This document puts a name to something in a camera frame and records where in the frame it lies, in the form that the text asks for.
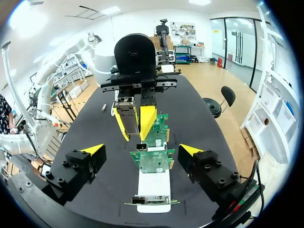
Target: door frame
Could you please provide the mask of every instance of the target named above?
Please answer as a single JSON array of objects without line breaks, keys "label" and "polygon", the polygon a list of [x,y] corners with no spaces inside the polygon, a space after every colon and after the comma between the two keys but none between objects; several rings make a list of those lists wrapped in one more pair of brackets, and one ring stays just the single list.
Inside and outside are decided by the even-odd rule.
[{"label": "door frame", "polygon": [[222,17],[222,18],[212,18],[210,20],[217,20],[217,19],[223,19],[224,20],[224,29],[225,29],[225,59],[224,59],[224,66],[222,68],[226,69],[226,59],[227,59],[227,26],[226,26],[226,19],[229,18],[235,18],[235,19],[250,19],[253,20],[253,26],[254,26],[254,30],[255,30],[255,40],[256,40],[256,49],[255,49],[255,60],[253,63],[253,71],[252,71],[252,76],[250,79],[250,84],[249,84],[249,88],[252,89],[255,93],[257,93],[251,86],[252,86],[252,82],[253,82],[253,78],[255,76],[255,71],[256,71],[256,65],[257,65],[257,27],[256,27],[256,21],[261,22],[262,20],[260,19],[256,19],[256,18],[247,18],[247,17]]}]

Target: person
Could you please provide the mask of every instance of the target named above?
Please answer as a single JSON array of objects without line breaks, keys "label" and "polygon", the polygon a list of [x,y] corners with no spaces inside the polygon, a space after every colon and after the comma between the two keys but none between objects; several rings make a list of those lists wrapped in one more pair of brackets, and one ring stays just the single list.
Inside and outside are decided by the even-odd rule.
[{"label": "person", "polygon": [[14,128],[11,107],[0,94],[0,134],[15,134]]}]

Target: bolt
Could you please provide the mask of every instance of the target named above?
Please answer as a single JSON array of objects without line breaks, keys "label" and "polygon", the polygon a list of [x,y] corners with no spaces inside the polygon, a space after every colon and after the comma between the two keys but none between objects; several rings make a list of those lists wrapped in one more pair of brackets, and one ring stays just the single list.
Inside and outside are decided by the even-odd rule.
[{"label": "bolt", "polygon": [[63,165],[64,167],[68,167],[68,162],[67,162],[67,161],[63,161],[63,162],[62,162],[62,165]]},{"label": "bolt", "polygon": [[217,182],[219,187],[223,187],[226,184],[226,180],[224,178],[220,178]]},{"label": "bolt", "polygon": [[77,164],[73,165],[73,169],[74,170],[78,170],[79,169],[79,165],[77,165]]},{"label": "bolt", "polygon": [[210,165],[205,165],[205,166],[204,166],[204,170],[205,170],[206,172],[210,171],[210,169],[211,169],[211,166],[210,166]]},{"label": "bolt", "polygon": [[27,187],[30,187],[30,186],[32,186],[32,182],[28,181],[28,182],[25,183],[25,185],[26,185]]},{"label": "bolt", "polygon": [[51,173],[51,171],[46,171],[46,177],[50,180],[52,180],[54,178],[53,174]]},{"label": "bolt", "polygon": [[217,161],[217,167],[220,167],[222,165],[221,161]]},{"label": "bolt", "polygon": [[233,172],[232,174],[231,174],[231,178],[232,179],[237,179],[238,178],[238,172]]},{"label": "bolt", "polygon": [[66,184],[66,180],[62,177],[57,179],[58,184],[62,187]]}]

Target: chair backrest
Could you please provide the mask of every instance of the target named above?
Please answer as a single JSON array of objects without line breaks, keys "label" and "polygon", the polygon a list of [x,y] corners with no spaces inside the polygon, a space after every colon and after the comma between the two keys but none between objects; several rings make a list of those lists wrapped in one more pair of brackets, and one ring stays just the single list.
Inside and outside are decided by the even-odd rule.
[{"label": "chair backrest", "polygon": [[229,107],[231,107],[236,99],[236,95],[234,94],[233,90],[230,89],[228,86],[223,86],[221,92],[225,100],[227,101]]}]

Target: black table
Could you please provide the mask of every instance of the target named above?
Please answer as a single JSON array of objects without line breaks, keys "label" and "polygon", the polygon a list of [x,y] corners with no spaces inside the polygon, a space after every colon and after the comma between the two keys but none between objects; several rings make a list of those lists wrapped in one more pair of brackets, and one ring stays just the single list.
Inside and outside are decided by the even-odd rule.
[{"label": "black table", "polygon": [[[230,149],[211,112],[189,81],[178,76],[177,88],[157,93],[158,113],[169,113],[169,149],[175,149],[175,163],[170,171],[172,198],[181,201],[171,211],[161,214],[137,212],[136,206],[124,205],[137,194],[139,170],[130,151],[140,142],[131,137],[126,142],[115,117],[110,115],[114,92],[97,89],[71,125],[57,152],[53,166],[61,165],[72,149],[84,149],[104,143],[107,161],[91,185],[86,184],[65,207],[86,217],[120,225],[163,225],[194,228],[211,222],[218,205],[212,202],[197,183],[192,184],[177,160],[180,143],[219,154],[223,165],[236,171]],[[104,113],[101,109],[107,104]]]}]

